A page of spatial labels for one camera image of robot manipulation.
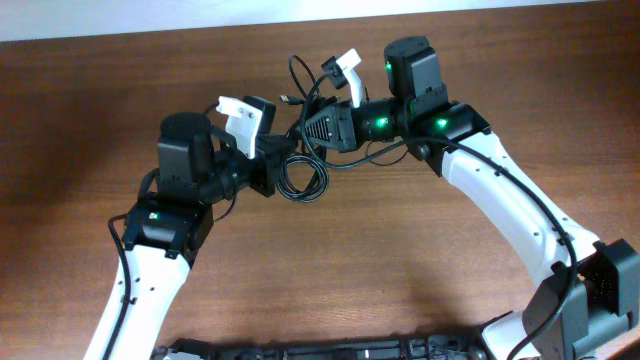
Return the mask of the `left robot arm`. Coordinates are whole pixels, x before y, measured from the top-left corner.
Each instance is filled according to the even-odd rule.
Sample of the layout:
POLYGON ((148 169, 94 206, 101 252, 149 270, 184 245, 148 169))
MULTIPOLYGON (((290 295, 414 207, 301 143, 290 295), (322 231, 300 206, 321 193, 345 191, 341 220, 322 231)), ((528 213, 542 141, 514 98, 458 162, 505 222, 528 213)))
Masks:
POLYGON ((250 188, 272 196, 296 143, 271 134, 276 107, 257 97, 221 96, 226 116, 215 126, 207 112, 164 118, 158 166, 142 180, 137 199, 114 233, 119 263, 109 300, 85 353, 88 359, 147 359, 164 318, 193 268, 217 217, 214 204, 236 202, 250 188))

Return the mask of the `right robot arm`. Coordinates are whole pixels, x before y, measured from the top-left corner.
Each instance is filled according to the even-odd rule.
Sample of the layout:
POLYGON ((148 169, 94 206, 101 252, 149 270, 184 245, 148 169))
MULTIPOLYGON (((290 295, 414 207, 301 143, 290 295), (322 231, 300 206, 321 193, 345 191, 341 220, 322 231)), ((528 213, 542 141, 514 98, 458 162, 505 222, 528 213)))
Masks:
POLYGON ((437 54, 423 36, 383 52, 390 96, 371 100, 355 50, 327 59, 323 78, 347 88, 345 101, 304 92, 297 125, 315 164, 326 153, 379 142, 405 147, 466 195, 498 229, 535 285, 526 308, 490 321, 476 358, 584 359, 639 323, 639 256, 626 241, 602 242, 561 210, 515 163, 489 123, 452 101, 437 54))

